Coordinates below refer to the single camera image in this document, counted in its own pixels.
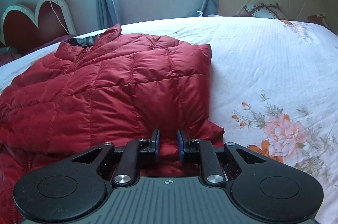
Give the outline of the patterned pillow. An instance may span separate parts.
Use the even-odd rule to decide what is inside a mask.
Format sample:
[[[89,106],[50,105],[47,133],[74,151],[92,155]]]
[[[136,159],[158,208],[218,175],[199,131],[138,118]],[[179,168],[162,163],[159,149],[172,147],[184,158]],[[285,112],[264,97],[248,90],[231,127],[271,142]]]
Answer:
[[[277,3],[248,4],[244,6],[244,10],[251,17],[286,20],[286,15]]]

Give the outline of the white floral bed sheet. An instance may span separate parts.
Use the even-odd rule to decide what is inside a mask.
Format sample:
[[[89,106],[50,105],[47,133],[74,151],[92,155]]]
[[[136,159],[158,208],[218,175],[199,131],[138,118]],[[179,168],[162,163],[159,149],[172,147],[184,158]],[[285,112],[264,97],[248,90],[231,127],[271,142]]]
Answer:
[[[208,44],[209,120],[234,141],[316,177],[320,223],[337,222],[337,36],[317,24],[202,17],[120,26],[122,34]],[[1,68],[1,94],[53,44]]]

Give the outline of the red patterned cushion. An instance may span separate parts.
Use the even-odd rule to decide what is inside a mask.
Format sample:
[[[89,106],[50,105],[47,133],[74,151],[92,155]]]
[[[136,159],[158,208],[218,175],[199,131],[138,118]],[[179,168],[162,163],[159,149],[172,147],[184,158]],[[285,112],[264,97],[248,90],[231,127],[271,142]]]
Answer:
[[[323,27],[326,27],[330,31],[332,31],[332,29],[329,26],[328,21],[326,19],[326,14],[325,13],[321,13],[321,14],[318,14],[318,15],[308,16],[308,22],[309,23],[313,23],[313,24],[317,24],[317,25],[321,25]]]

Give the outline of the red heart-shaped headboard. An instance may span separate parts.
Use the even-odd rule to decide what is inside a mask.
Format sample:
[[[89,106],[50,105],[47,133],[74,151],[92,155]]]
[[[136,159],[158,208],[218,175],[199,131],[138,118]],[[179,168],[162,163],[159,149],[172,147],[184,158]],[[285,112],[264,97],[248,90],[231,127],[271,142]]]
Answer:
[[[2,44],[22,55],[65,35],[77,35],[65,0],[40,0],[34,11],[21,4],[11,5],[1,18]]]

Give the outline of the red quilted down jacket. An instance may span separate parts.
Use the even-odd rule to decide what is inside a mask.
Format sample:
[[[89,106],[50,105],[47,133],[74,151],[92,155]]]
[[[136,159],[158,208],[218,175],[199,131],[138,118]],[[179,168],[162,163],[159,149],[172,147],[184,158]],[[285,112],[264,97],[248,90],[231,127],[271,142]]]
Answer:
[[[122,34],[115,25],[90,47],[62,42],[1,94],[1,222],[21,220],[19,178],[105,142],[123,146],[160,129],[153,174],[192,175],[178,159],[177,131],[220,146],[209,120],[211,47],[168,36]]]

